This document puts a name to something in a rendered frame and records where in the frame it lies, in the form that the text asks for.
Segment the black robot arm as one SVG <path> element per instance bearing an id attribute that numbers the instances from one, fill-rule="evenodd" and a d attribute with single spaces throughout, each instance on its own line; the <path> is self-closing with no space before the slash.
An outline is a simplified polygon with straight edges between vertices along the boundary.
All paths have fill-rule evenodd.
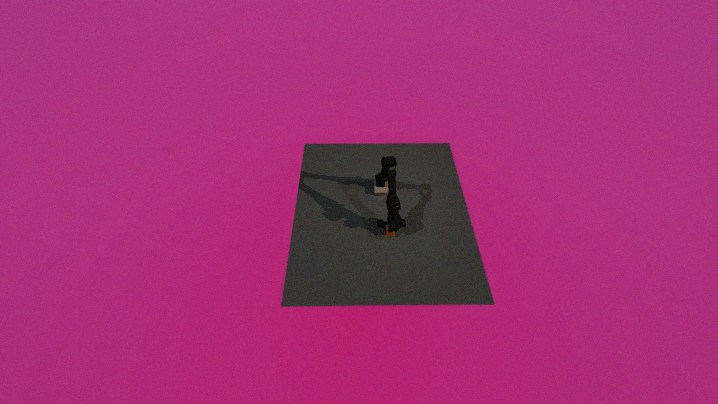
<path id="1" fill-rule="evenodd" d="M 382 170 L 380 173 L 375 175 L 376 178 L 376 186 L 377 187 L 385 187 L 385 182 L 388 181 L 388 191 L 389 194 L 387 195 L 386 205 L 388 209 L 388 216 L 391 217 L 391 219 L 388 221 L 389 230 L 390 231 L 397 231 L 397 229 L 400 229 L 401 224 L 399 224 L 402 219 L 398 213 L 398 210 L 401 210 L 400 207 L 400 200 L 398 199 L 396 195 L 396 166 L 397 162 L 394 156 L 389 157 L 382 157 L 381 159 L 382 164 Z M 389 170 L 391 167 L 395 165 L 394 170 Z M 396 207 L 398 206 L 398 207 Z"/>

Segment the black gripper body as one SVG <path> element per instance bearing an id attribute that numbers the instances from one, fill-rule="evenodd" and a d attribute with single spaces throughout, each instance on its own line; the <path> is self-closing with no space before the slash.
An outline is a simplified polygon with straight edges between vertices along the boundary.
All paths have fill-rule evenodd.
<path id="1" fill-rule="evenodd" d="M 386 225 L 388 225 L 388 221 L 389 221 L 390 219 L 391 219 L 390 216 L 387 217 L 387 222 L 383 222 L 383 219 L 378 219 L 378 220 L 377 220 L 377 226 L 378 226 L 378 228 L 382 228 L 382 227 L 385 227 Z M 402 221 L 401 221 L 399 224 L 401 224 L 400 227 L 406 227 L 406 222 L 405 222 L 404 219 L 402 219 Z"/>

